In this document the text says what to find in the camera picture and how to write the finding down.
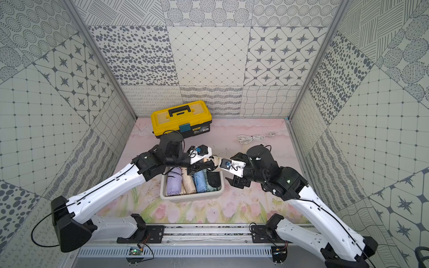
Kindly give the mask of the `small pale blue umbrella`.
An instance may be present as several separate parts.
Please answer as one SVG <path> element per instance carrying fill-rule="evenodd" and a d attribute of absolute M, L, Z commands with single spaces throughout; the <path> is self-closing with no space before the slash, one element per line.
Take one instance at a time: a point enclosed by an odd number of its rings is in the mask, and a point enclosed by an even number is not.
<path fill-rule="evenodd" d="M 206 177 L 204 176 L 204 170 L 194 173 L 193 180 L 197 193 L 207 192 L 207 183 Z"/>

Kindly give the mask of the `black umbrella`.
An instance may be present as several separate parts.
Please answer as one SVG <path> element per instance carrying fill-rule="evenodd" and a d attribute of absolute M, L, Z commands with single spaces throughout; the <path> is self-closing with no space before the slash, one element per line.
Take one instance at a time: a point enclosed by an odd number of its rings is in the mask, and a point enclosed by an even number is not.
<path fill-rule="evenodd" d="M 221 186 L 221 176 L 219 172 L 207 172 L 207 181 L 210 187 L 219 188 Z"/>

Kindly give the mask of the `small beige umbrella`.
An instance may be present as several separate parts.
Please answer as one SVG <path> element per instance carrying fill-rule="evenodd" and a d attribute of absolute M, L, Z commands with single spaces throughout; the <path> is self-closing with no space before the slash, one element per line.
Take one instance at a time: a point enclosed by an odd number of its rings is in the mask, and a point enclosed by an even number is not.
<path fill-rule="evenodd" d="M 181 173 L 182 173 L 182 190 L 181 190 L 181 195 L 186 195 L 186 194 L 196 194 L 197 190 L 193 181 L 193 178 L 188 175 L 188 171 L 187 168 L 181 168 Z"/>

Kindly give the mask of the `lavender umbrella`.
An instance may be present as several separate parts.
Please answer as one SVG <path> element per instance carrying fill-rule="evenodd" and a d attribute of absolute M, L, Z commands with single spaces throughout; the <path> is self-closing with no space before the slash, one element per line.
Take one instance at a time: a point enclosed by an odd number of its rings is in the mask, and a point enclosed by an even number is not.
<path fill-rule="evenodd" d="M 166 194 L 167 196 L 180 195 L 182 192 L 182 169 L 180 167 L 173 168 L 167 174 Z"/>

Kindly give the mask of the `white plastic storage box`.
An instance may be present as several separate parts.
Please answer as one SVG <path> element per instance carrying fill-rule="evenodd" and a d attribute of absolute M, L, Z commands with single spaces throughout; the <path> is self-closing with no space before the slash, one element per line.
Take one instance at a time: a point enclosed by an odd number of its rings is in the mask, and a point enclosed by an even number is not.
<path fill-rule="evenodd" d="M 216 192 L 167 196 L 166 195 L 167 175 L 163 175 L 161 178 L 161 183 L 160 183 L 160 187 L 161 187 L 160 197 L 164 201 L 170 201 L 173 203 L 191 202 L 191 201 L 206 200 L 206 199 L 207 200 L 216 199 L 216 198 L 220 197 L 225 190 L 225 176 L 224 176 L 223 172 L 220 172 L 220 178 L 221 178 L 221 186 L 220 186 L 220 189 Z"/>

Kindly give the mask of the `cream umbrella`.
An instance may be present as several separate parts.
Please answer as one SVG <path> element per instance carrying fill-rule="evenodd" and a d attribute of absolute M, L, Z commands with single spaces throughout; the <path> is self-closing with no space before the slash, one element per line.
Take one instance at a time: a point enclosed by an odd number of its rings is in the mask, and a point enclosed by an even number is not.
<path fill-rule="evenodd" d="M 222 162 L 222 158 L 218 156 L 210 156 L 203 159 L 203 167 L 208 172 L 220 172 L 220 164 Z"/>

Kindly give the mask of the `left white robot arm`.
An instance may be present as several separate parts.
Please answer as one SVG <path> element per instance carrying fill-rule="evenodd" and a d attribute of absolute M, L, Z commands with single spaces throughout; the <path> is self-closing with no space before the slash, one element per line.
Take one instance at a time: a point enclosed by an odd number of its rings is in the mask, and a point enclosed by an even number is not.
<path fill-rule="evenodd" d="M 96 214 L 119 196 L 160 174 L 169 173 L 171 168 L 184 167 L 188 174 L 193 174 L 203 169 L 215 170 L 218 164 L 210 147 L 192 146 L 184 151 L 179 133 L 162 135 L 158 145 L 134 157 L 116 174 L 83 193 L 70 198 L 59 196 L 51 202 L 53 228 L 61 252 L 72 252 L 100 239 L 144 242 L 149 231 L 140 215 L 103 220 L 96 219 Z"/>

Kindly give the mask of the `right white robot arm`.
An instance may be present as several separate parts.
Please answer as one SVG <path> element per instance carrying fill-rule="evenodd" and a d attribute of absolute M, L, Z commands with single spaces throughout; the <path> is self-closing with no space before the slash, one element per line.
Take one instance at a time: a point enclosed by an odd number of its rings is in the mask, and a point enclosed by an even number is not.
<path fill-rule="evenodd" d="M 320 258 L 328 268 L 374 266 L 370 257 L 378 248 L 376 240 L 360 235 L 344 223 L 299 172 L 279 166 L 267 147 L 253 146 L 245 154 L 222 159 L 220 168 L 234 175 L 229 179 L 231 186 L 243 189 L 251 182 L 259 183 L 264 192 L 293 206 L 317 229 L 310 231 L 276 213 L 265 224 L 267 237 L 272 241 L 291 242 Z"/>

